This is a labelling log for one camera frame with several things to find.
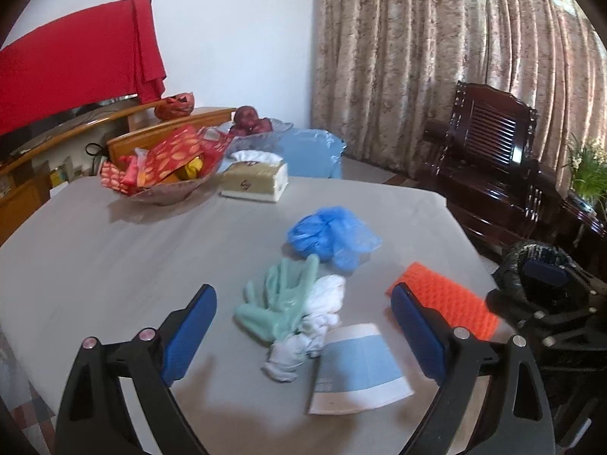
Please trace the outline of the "orange foam net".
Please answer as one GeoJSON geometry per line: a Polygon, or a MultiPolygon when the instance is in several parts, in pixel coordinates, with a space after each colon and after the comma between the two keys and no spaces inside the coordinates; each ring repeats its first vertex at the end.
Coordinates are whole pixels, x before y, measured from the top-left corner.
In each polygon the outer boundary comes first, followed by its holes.
{"type": "Polygon", "coordinates": [[[419,262],[409,265],[386,295],[391,296],[398,284],[406,284],[421,305],[438,311],[452,328],[462,326],[486,341],[498,329],[498,316],[491,313],[482,298],[419,262]]]}

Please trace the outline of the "white tissue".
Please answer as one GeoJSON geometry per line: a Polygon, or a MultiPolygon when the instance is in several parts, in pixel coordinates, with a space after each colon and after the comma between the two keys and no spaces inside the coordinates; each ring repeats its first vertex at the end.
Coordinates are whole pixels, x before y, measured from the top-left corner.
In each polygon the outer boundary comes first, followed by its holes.
{"type": "Polygon", "coordinates": [[[295,332],[270,347],[263,365],[266,376],[280,383],[292,382],[306,358],[318,358],[327,333],[341,323],[338,313],[343,307],[345,292],[346,279],[341,275],[329,274],[316,280],[295,332]]]}

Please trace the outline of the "green rubber glove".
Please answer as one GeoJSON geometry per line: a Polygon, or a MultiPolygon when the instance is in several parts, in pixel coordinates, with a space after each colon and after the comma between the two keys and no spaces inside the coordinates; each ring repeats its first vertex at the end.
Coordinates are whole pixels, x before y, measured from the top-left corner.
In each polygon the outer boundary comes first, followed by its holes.
{"type": "Polygon", "coordinates": [[[234,309],[234,320],[260,342],[272,344],[293,334],[304,316],[305,302],[317,280],[320,260],[283,258],[266,271],[263,287],[248,281],[244,302],[234,309]]]}

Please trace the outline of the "green potted plant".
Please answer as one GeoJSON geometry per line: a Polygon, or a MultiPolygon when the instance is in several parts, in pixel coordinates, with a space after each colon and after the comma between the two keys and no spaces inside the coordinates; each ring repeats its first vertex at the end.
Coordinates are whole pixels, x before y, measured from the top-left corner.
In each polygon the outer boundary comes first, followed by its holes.
{"type": "Polygon", "coordinates": [[[581,142],[572,135],[567,151],[571,189],[593,207],[606,195],[606,150],[597,139],[581,142]]]}

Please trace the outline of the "grey tablecloth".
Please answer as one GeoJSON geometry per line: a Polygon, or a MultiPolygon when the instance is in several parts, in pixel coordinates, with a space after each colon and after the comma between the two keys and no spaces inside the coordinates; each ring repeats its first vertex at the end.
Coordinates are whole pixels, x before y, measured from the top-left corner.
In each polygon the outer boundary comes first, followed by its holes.
{"type": "Polygon", "coordinates": [[[173,393],[214,454],[395,454],[434,397],[389,309],[388,288],[419,262],[474,294],[494,288],[445,200],[412,188],[292,178],[277,203],[202,191],[172,207],[124,199],[81,179],[49,200],[1,249],[1,328],[49,407],[59,407],[81,342],[132,339],[184,307],[203,284],[218,308],[173,393]],[[344,325],[374,323],[414,394],[353,416],[312,416],[306,362],[289,384],[263,374],[266,348],[242,332],[234,309],[248,281],[288,252],[286,235],[322,207],[345,207],[382,241],[347,278],[344,325]]]}

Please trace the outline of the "blue crumpled plastic cover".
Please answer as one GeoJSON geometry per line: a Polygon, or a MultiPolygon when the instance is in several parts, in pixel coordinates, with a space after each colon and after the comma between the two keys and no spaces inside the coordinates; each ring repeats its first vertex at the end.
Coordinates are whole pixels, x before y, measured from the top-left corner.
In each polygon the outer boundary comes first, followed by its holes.
{"type": "Polygon", "coordinates": [[[351,210],[324,207],[287,232],[287,242],[302,257],[315,254],[343,272],[353,272],[382,240],[351,210]]]}

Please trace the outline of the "wooden tv cabinet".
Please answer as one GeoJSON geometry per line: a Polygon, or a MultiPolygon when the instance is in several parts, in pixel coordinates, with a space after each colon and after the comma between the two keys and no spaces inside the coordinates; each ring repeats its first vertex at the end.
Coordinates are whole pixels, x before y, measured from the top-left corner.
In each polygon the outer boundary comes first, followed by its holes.
{"type": "Polygon", "coordinates": [[[76,115],[13,149],[1,162],[1,240],[7,239],[49,199],[52,174],[91,175],[96,159],[116,165],[137,148],[149,148],[184,124],[220,126],[234,108],[197,107],[191,115],[160,120],[154,103],[127,99],[76,115]]]}

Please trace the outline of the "glass snack bowl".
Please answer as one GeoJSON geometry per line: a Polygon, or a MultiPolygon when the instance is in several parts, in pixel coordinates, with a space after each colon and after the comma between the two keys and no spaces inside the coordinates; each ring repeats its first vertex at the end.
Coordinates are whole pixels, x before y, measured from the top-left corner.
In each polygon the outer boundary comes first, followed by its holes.
{"type": "Polygon", "coordinates": [[[124,176],[126,175],[124,171],[121,171],[113,163],[105,161],[101,166],[100,179],[103,187],[126,196],[127,199],[167,207],[188,199],[195,190],[209,185],[215,177],[218,168],[219,165],[215,165],[208,175],[195,180],[159,184],[150,188],[134,188],[128,187],[123,183],[124,176]]]}

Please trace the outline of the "red orange snack packet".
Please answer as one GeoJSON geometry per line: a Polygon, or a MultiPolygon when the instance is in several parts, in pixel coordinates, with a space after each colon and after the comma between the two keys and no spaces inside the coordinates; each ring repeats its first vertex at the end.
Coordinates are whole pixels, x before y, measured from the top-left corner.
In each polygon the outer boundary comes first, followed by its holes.
{"type": "Polygon", "coordinates": [[[138,168],[137,186],[194,180],[201,176],[203,167],[202,139],[193,126],[184,126],[145,154],[138,168]]]}

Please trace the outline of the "blue plastic covered stool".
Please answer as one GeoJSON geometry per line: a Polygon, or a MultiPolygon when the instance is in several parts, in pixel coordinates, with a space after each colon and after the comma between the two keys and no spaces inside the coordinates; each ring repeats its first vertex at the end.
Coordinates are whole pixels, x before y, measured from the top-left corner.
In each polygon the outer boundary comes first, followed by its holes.
{"type": "Polygon", "coordinates": [[[347,144],[323,129],[290,129],[281,136],[276,153],[290,177],[340,179],[341,158],[347,144]]]}

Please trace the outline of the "floral beige curtain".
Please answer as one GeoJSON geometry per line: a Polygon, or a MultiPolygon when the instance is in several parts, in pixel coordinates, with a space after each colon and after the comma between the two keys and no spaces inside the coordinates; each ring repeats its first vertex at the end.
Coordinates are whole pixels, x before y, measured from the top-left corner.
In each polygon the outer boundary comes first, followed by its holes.
{"type": "Polygon", "coordinates": [[[312,125],[351,156],[413,174],[458,82],[538,113],[534,156],[558,182],[573,141],[606,141],[606,45],[578,0],[315,0],[312,125]]]}

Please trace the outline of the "tissue box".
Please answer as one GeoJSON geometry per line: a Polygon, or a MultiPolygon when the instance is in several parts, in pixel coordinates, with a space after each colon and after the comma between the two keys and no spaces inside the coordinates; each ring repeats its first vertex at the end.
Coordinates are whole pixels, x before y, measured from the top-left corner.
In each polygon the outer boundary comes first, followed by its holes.
{"type": "Polygon", "coordinates": [[[278,154],[240,150],[228,158],[219,194],[234,199],[277,203],[289,183],[288,164],[278,154]]]}

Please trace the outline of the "glass fruit bowl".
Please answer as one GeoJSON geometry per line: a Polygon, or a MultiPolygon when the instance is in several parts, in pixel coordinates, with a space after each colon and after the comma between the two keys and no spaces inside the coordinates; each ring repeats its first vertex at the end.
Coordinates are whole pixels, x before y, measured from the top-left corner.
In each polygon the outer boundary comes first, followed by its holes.
{"type": "Polygon", "coordinates": [[[235,136],[227,148],[227,153],[234,153],[242,150],[258,150],[272,152],[280,143],[283,136],[293,129],[292,122],[283,122],[277,118],[270,119],[272,129],[264,133],[252,133],[248,136],[235,136]]]}

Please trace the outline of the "red ornament on cabinet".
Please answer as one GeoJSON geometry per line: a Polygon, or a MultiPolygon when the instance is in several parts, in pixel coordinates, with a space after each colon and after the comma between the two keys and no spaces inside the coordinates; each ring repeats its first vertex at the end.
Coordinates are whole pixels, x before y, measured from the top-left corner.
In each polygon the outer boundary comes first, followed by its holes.
{"type": "Polygon", "coordinates": [[[175,94],[166,97],[162,104],[154,108],[154,115],[160,121],[170,121],[191,115],[195,109],[195,96],[193,93],[175,94]]]}

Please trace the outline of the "red apples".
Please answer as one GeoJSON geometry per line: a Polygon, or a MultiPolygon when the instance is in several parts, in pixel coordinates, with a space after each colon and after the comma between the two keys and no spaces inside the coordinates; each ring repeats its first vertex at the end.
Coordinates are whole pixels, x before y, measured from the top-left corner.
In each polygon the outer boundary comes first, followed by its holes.
{"type": "Polygon", "coordinates": [[[235,137],[246,137],[270,133],[272,130],[270,119],[260,118],[252,106],[241,106],[234,112],[234,124],[230,128],[230,134],[235,137]]]}

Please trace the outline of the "red cloth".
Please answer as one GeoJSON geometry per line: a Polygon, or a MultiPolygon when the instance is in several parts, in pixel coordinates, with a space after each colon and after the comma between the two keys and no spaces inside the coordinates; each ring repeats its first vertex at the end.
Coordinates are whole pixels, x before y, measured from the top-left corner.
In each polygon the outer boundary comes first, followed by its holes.
{"type": "Polygon", "coordinates": [[[70,13],[1,50],[1,133],[129,94],[155,102],[166,77],[152,0],[70,13]]]}

